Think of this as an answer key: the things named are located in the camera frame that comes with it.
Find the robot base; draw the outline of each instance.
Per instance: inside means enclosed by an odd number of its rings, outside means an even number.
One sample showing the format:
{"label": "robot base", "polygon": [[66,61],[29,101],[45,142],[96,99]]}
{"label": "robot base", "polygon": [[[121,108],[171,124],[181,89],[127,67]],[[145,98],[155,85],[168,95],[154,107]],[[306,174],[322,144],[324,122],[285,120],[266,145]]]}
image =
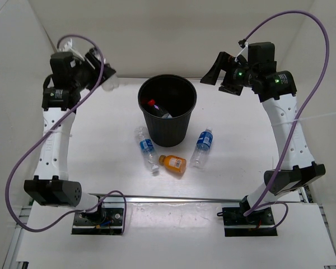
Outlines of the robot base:
{"label": "robot base", "polygon": [[124,209],[120,207],[99,207],[98,211],[93,214],[76,213],[71,234],[121,235],[123,212]]}
{"label": "robot base", "polygon": [[218,216],[223,217],[225,237],[277,236],[274,216],[270,207],[244,217],[239,207],[224,207]]}

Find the black bracket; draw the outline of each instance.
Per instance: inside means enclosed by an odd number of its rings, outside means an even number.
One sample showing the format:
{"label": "black bracket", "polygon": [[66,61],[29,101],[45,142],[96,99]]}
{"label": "black bracket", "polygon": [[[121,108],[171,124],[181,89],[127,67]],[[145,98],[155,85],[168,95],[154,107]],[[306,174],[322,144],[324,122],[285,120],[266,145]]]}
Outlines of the black bracket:
{"label": "black bracket", "polygon": [[[265,185],[269,183],[273,173],[274,170],[264,173]],[[274,184],[270,188],[270,192],[278,195],[279,193],[294,191],[312,183],[325,173],[325,165],[316,164],[314,161],[311,163],[311,166],[305,168],[294,166],[292,170],[281,170],[278,172]]]}
{"label": "black bracket", "polygon": [[123,208],[116,207],[99,207],[96,213],[75,213],[71,234],[121,235],[123,213]]}
{"label": "black bracket", "polygon": [[[245,47],[245,40],[239,45]],[[220,91],[240,96],[243,87],[249,87],[259,95],[260,102],[270,98],[278,100],[281,95],[296,94],[293,77],[288,71],[276,72],[275,45],[271,42],[252,43],[248,46],[248,60],[242,55],[236,58],[220,52],[201,83],[215,85],[220,71],[225,71]]]}
{"label": "black bracket", "polygon": [[270,207],[254,211],[244,217],[240,207],[224,207],[219,216],[223,217],[225,237],[277,236],[276,229],[266,226],[275,225]]}
{"label": "black bracket", "polygon": [[75,181],[60,180],[54,175],[52,179],[25,180],[25,192],[42,206],[72,206],[75,207],[81,200],[81,184]]}

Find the plastic bottle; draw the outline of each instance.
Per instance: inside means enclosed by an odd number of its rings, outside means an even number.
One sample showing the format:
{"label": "plastic bottle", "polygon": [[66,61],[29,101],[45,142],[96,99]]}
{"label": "plastic bottle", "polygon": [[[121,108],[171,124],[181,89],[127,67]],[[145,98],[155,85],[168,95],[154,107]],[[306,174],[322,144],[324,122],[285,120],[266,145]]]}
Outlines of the plastic bottle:
{"label": "plastic bottle", "polygon": [[166,167],[166,169],[179,173],[179,174],[183,174],[185,172],[185,168],[186,168],[186,160],[174,155],[169,155],[169,156],[165,156],[165,155],[161,155],[159,157],[159,163],[161,165],[164,165]]}
{"label": "plastic bottle", "polygon": [[151,113],[154,116],[157,116],[157,117],[160,117],[160,118],[163,118],[163,119],[172,118],[172,116],[169,114],[169,112],[165,108],[157,105],[156,102],[153,99],[151,99],[148,102],[148,105],[150,106]]}
{"label": "plastic bottle", "polygon": [[144,163],[152,173],[159,171],[158,155],[153,148],[152,141],[148,134],[148,129],[144,126],[136,128],[134,131],[139,147],[144,157]]}
{"label": "plastic bottle", "polygon": [[212,131],[213,129],[211,127],[207,127],[207,129],[200,134],[193,156],[190,159],[191,166],[202,168],[206,164],[209,149],[213,141]]}

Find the black mounting plate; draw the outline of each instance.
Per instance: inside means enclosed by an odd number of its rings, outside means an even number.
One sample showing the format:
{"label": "black mounting plate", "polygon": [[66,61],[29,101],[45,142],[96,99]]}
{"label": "black mounting plate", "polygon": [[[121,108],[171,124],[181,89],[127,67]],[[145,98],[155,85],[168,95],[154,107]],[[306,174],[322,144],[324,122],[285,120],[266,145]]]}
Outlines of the black mounting plate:
{"label": "black mounting plate", "polygon": [[231,215],[241,214],[239,207],[224,207],[223,222],[225,237],[247,237],[247,236],[277,236],[276,229],[265,228],[267,225],[275,225],[274,216],[270,207],[260,210],[254,218],[260,219],[262,222],[260,227],[256,229],[259,223],[250,223],[246,217],[232,218]]}
{"label": "black mounting plate", "polygon": [[[123,208],[104,208],[100,207],[101,214],[105,216],[101,222],[92,222],[89,218],[82,216],[80,213],[75,213],[73,218],[71,234],[86,234],[86,235],[120,235],[122,233],[123,224]],[[107,221],[112,221],[108,226],[97,228],[99,224]]]}

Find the white wall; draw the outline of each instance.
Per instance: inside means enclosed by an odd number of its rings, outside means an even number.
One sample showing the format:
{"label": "white wall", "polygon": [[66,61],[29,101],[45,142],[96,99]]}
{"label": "white wall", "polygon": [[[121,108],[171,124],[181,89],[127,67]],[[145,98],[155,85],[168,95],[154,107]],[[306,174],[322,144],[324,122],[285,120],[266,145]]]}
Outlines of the white wall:
{"label": "white wall", "polygon": [[[330,62],[323,83],[302,117],[336,112],[336,0],[316,0],[311,12],[322,20],[330,37]],[[307,18],[292,44],[282,69],[292,72],[301,104],[321,72],[324,60],[321,31]],[[318,162],[326,166],[326,176],[312,184],[314,198],[322,203],[336,247],[336,115],[303,123],[307,142]]]}
{"label": "white wall", "polygon": [[[52,49],[27,0],[0,6],[0,268],[14,223],[4,201],[6,179],[15,162],[42,135],[42,83]],[[31,179],[37,155],[25,162],[11,187],[19,209],[28,201],[23,181]]]}
{"label": "white wall", "polygon": [[[67,33],[91,37],[119,76],[175,73],[199,77],[208,71],[220,51],[238,53],[237,42],[265,18],[288,9],[309,10],[313,0],[30,2],[54,43]],[[299,15],[281,17],[250,41],[274,42],[280,61],[303,19]]]}

